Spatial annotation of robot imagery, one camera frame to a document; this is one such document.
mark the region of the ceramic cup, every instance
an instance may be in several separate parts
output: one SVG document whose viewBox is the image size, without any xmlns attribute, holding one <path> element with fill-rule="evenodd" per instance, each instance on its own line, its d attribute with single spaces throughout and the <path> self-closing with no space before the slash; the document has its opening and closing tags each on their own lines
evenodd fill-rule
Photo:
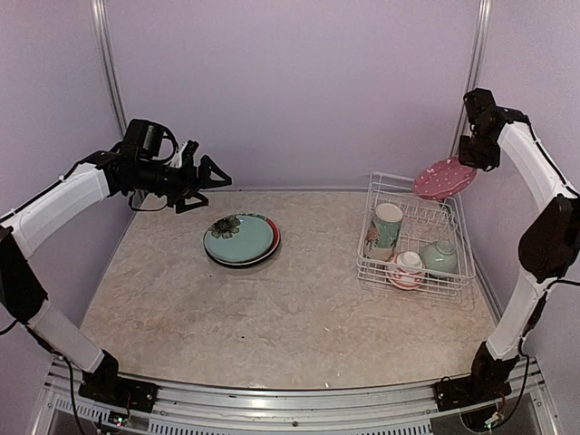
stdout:
<svg viewBox="0 0 580 435">
<path fill-rule="evenodd" d="M 419 250 L 426 269 L 452 274 L 457 267 L 457 251 L 450 242 L 429 243 Z"/>
<path fill-rule="evenodd" d="M 394 266 L 389 266 L 388 277 L 391 284 L 401 290 L 415 290 L 420 287 L 425 276 L 419 254 L 412 251 L 395 255 Z"/>
<path fill-rule="evenodd" d="M 393 204 L 380 204 L 374 210 L 364 239 L 364 254 L 373 260 L 389 261 L 401 233 L 402 210 Z"/>
</svg>

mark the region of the pink plate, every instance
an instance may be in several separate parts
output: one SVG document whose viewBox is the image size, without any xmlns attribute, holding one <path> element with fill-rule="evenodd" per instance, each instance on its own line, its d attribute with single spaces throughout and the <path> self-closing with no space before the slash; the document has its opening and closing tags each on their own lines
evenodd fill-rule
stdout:
<svg viewBox="0 0 580 435">
<path fill-rule="evenodd" d="M 413 192 L 421 198 L 443 200 L 466 188 L 478 173 L 463 166 L 457 157 L 441 160 L 425 169 L 413 183 Z"/>
</svg>

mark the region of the wire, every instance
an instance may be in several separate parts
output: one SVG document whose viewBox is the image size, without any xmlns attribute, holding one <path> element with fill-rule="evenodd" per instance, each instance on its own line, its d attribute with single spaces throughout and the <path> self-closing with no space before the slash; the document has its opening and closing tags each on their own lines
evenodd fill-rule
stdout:
<svg viewBox="0 0 580 435">
<path fill-rule="evenodd" d="M 548 162 L 548 164 L 556 172 L 557 176 L 560 178 L 560 181 L 562 181 L 562 184 L 564 184 L 565 188 L 570 193 L 573 193 L 577 198 L 580 198 L 580 194 L 578 192 L 576 192 L 573 188 L 567 186 L 568 182 L 564 178 L 564 175 L 562 174 L 562 172 L 560 172 L 560 169 L 558 169 L 558 167 L 556 166 L 556 164 L 547 156 L 546 150 L 544 150 L 544 147 L 542 146 L 542 144 L 538 140 L 538 138 L 537 138 L 537 136 L 536 136 L 536 134 L 534 132 L 534 129 L 532 129 L 532 121 L 530 121 L 528 117 L 526 117 L 526 118 L 527 118 L 527 126 L 529 128 L 530 134 L 532 135 L 532 139 L 534 140 L 534 143 L 536 144 L 536 146 L 539 149 L 539 151 L 542 153 L 542 156 L 544 156 L 544 159 L 546 159 L 546 161 Z"/>
<path fill-rule="evenodd" d="M 576 287 L 580 287 L 580 283 L 576 281 L 570 281 L 568 279 L 557 279 L 556 281 L 552 281 L 550 284 L 547 285 L 546 290 L 549 290 L 552 286 L 556 284 L 568 284 L 568 285 L 575 285 Z"/>
<path fill-rule="evenodd" d="M 82 435 L 87 435 L 81 426 L 81 421 L 79 420 L 79 413 L 76 410 L 76 402 L 74 401 L 74 373 L 73 373 L 73 365 L 69 361 L 66 356 L 63 356 L 63 360 L 66 365 L 69 366 L 69 381 L 71 383 L 71 403 L 72 403 L 72 413 L 74 414 L 74 421 L 76 421 L 76 425 L 79 428 L 79 431 Z"/>
<path fill-rule="evenodd" d="M 504 393 L 501 392 L 501 406 L 498 409 L 498 412 L 502 412 L 503 409 L 506 407 L 506 396 L 504 396 Z"/>
<path fill-rule="evenodd" d="M 491 432 L 492 430 L 501 428 L 503 425 L 505 425 L 516 413 L 517 408 L 519 407 L 520 402 L 522 402 L 522 398 L 524 397 L 524 391 L 526 389 L 526 384 L 527 384 L 527 376 L 529 374 L 529 362 L 530 362 L 530 357 L 527 353 L 524 353 L 523 351 L 523 346 L 524 346 L 524 338 L 522 337 L 519 339 L 519 345 L 517 346 L 517 351 L 519 352 L 519 354 L 521 356 L 523 356 L 524 358 L 526 358 L 526 370 L 524 371 L 524 381 L 522 381 L 522 388 L 519 391 L 519 395 L 517 396 L 517 400 L 516 400 L 516 404 L 514 405 L 514 407 L 511 409 L 511 411 L 509 412 L 508 416 L 502 420 L 501 422 L 499 422 L 498 424 L 496 424 L 495 426 L 491 426 L 490 428 L 485 428 L 484 430 L 473 430 L 468 428 L 465 425 L 465 422 L 463 421 L 463 419 L 461 418 L 461 414 L 459 415 L 459 419 L 461 420 L 461 422 L 463 423 L 463 426 L 465 426 L 465 428 L 467 430 L 469 430 L 470 432 L 473 433 L 486 433 L 486 432 Z M 505 396 L 503 396 L 502 394 L 502 398 L 503 398 L 503 403 L 505 403 Z M 504 409 L 504 406 L 502 406 L 498 411 L 501 411 Z"/>
<path fill-rule="evenodd" d="M 153 161 L 157 161 L 158 163 L 167 163 L 168 161 L 173 159 L 173 157 L 177 154 L 177 152 L 179 150 L 178 141 L 175 139 L 175 136 L 173 136 L 173 133 L 171 133 L 171 131 L 167 130 L 165 132 L 165 134 L 163 134 L 163 137 L 161 138 L 161 140 L 164 140 L 164 139 L 169 139 L 171 141 L 171 145 L 173 146 L 173 151 L 171 152 L 171 155 L 169 157 L 166 157 L 165 159 L 153 160 Z"/>
<path fill-rule="evenodd" d="M 135 198 L 136 193 L 137 192 L 133 192 L 129 197 L 129 208 L 133 211 L 161 211 L 162 209 L 167 207 L 167 204 L 165 204 L 161 208 L 136 208 L 135 206 L 133 206 L 133 198 Z"/>
<path fill-rule="evenodd" d="M 9 324 L 8 327 L 6 327 L 2 331 L 0 331 L 0 335 L 8 334 L 10 331 L 12 331 L 14 329 L 14 327 L 16 326 L 17 323 L 18 323 L 18 321 L 14 319 L 14 321 L 11 324 Z"/>
</svg>

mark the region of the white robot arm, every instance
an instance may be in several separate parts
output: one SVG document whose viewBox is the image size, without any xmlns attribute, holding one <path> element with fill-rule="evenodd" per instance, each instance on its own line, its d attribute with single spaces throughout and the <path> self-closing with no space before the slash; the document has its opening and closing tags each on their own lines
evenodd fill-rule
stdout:
<svg viewBox="0 0 580 435">
<path fill-rule="evenodd" d="M 435 384 L 440 411 L 511 393 L 508 376 L 521 346 L 580 250 L 580 198 L 547 154 L 529 118 L 498 107 L 487 90 L 467 93 L 464 102 L 472 135 L 461 137 L 459 161 L 491 170 L 505 151 L 529 187 L 539 216 L 520 239 L 516 287 L 496 330 L 479 347 L 470 376 Z"/>
<path fill-rule="evenodd" d="M 165 139 L 173 145 L 171 156 L 154 159 Z M 167 197 L 167 205 L 178 213 L 206 206 L 208 199 L 199 191 L 230 185 L 231 178 L 208 156 L 196 167 L 197 148 L 192 141 L 178 146 L 162 125 L 132 120 L 123 141 L 111 151 L 92 154 L 51 187 L 0 217 L 0 304 L 43 347 L 83 371 L 81 395 L 125 407 L 130 393 L 133 409 L 150 411 L 157 387 L 119 378 L 117 361 L 50 303 L 28 260 L 69 220 L 118 192 L 128 195 L 140 189 Z M 212 179 L 212 174 L 221 179 Z M 186 203 L 190 198 L 198 202 Z"/>
</svg>

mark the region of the beige table surface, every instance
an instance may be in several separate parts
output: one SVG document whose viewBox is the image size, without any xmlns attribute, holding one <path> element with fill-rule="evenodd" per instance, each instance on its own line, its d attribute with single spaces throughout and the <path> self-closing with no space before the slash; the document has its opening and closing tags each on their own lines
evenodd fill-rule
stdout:
<svg viewBox="0 0 580 435">
<path fill-rule="evenodd" d="M 475 282 L 441 299 L 357 279 L 363 193 L 209 197 L 182 215 L 139 213 L 102 280 L 82 329 L 124 372 L 273 389 L 415 382 L 468 372 L 493 330 Z M 218 266 L 201 238 L 242 211 L 272 218 L 282 245 L 254 268 Z"/>
</svg>

